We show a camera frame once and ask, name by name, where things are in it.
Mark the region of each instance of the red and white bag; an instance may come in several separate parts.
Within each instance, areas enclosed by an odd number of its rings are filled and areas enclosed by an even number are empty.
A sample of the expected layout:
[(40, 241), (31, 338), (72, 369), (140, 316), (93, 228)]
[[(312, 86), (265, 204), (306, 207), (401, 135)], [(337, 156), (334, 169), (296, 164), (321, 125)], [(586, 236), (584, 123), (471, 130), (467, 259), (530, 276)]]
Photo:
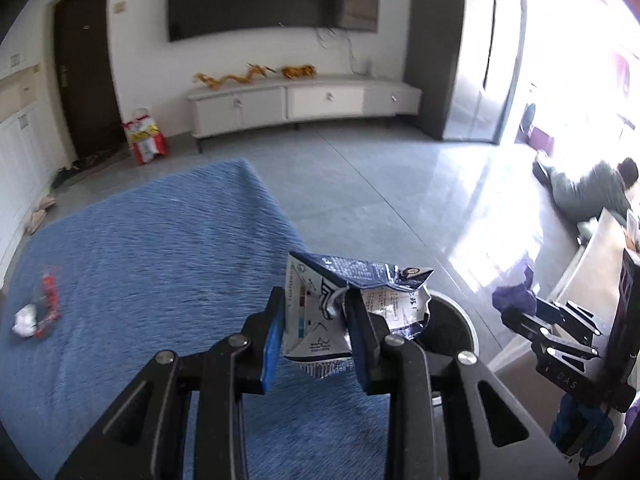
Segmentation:
[(146, 108), (134, 110), (135, 118), (122, 126), (131, 144), (133, 156), (139, 166), (153, 160), (156, 155), (168, 153), (164, 135)]

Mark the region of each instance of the door frame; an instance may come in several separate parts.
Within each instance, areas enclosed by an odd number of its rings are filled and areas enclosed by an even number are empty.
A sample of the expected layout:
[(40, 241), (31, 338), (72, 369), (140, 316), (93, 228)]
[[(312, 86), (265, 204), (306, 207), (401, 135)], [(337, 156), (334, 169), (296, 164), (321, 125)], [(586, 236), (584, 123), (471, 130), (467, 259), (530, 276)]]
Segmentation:
[[(60, 96), (60, 88), (58, 86), (58, 74), (56, 71), (56, 54), (54, 44), (54, 10), (58, 3), (62, 0), (51, 0), (44, 9), (44, 33), (43, 45), (42, 45), (42, 59), (40, 61), (43, 71), (44, 85), (46, 86), (46, 92), (49, 94), (49, 107), (53, 116), (54, 124), (58, 130), (60, 140), (65, 152), (66, 167), (70, 168), (73, 161), (78, 159), (76, 148), (74, 147), (71, 133), (66, 124), (65, 112), (62, 107), (62, 98)], [(107, 48), (109, 47), (109, 0), (106, 2), (104, 12), (107, 13)], [(111, 73), (111, 83), (115, 89), (115, 83), (113, 83), (113, 72)]]

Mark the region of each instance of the tv stand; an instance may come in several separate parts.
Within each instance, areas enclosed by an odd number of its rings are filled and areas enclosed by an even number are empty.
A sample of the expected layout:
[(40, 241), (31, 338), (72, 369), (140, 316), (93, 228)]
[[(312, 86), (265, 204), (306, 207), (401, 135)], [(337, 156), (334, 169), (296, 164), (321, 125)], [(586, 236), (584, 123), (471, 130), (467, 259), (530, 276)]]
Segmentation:
[(193, 108), (193, 137), (201, 141), (239, 130), (274, 124), (348, 117), (417, 115), (422, 92), (406, 83), (360, 76), (285, 79), (198, 88), (188, 94)]

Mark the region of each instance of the refrigerator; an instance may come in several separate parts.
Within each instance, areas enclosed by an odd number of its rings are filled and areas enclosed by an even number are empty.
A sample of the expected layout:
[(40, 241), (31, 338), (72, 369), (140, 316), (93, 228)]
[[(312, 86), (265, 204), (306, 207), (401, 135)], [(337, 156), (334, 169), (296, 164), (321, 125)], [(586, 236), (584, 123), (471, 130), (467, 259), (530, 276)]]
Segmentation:
[(520, 43), (520, 0), (412, 0), (404, 81), (410, 119), (442, 140), (498, 142)]

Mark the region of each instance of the metal bolt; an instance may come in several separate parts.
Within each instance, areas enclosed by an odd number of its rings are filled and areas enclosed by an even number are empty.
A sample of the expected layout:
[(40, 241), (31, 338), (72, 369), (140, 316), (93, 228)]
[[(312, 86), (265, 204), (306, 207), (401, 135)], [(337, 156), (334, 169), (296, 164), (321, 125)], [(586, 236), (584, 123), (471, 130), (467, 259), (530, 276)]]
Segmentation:
[(458, 361), (460, 361), (460, 364), (471, 366), (478, 362), (478, 358), (473, 352), (463, 350), (458, 354)]
[(156, 363), (161, 365), (167, 365), (173, 363), (175, 354), (171, 350), (162, 350), (156, 354)]
[(247, 337), (243, 334), (233, 334), (229, 336), (229, 344), (233, 348), (242, 348), (249, 343)]
[(385, 335), (385, 343), (389, 346), (402, 346), (405, 342), (404, 337), (398, 334)]

